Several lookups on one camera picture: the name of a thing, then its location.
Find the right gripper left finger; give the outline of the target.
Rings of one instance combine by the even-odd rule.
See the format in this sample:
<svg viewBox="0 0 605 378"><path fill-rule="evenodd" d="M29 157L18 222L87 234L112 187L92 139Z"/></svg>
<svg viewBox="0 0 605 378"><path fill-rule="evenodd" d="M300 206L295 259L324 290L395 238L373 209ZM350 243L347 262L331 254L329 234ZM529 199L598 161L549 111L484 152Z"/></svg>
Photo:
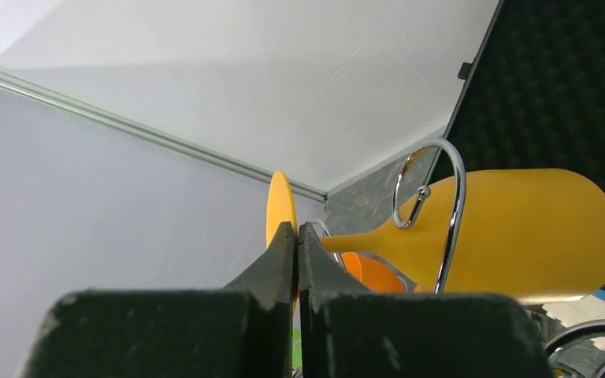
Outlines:
<svg viewBox="0 0 605 378"><path fill-rule="evenodd" d="M289 377L296 236L215 290L86 290L45 314L23 377Z"/></svg>

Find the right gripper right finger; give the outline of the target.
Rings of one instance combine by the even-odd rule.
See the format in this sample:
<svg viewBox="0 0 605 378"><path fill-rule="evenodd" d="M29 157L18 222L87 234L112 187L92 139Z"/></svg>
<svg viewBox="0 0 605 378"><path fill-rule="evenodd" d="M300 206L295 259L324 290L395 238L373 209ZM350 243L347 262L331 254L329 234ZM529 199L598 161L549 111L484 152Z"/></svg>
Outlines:
<svg viewBox="0 0 605 378"><path fill-rule="evenodd" d="M298 233L307 377L549 377L532 322L495 294L382 294L344 272L312 224Z"/></svg>

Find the green wine glass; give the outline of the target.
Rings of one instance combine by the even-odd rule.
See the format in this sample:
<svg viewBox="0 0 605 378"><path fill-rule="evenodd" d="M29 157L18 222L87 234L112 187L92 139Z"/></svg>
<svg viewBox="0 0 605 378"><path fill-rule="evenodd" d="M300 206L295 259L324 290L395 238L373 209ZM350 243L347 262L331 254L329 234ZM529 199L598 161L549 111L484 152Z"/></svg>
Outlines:
<svg viewBox="0 0 605 378"><path fill-rule="evenodd" d="M302 334L299 329L292 329L291 367L296 370L303 366Z"/></svg>

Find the orange wine glass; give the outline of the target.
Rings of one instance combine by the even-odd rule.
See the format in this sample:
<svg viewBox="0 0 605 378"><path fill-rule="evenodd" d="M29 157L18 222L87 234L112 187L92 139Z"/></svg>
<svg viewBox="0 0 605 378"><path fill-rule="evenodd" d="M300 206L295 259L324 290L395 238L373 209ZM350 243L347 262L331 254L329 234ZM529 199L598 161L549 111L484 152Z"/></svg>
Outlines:
<svg viewBox="0 0 605 378"><path fill-rule="evenodd" d="M341 254L344 268L361 284L372 291L383 293L424 293L431 290L421 285L408 289L406 281L385 263L354 252Z"/></svg>

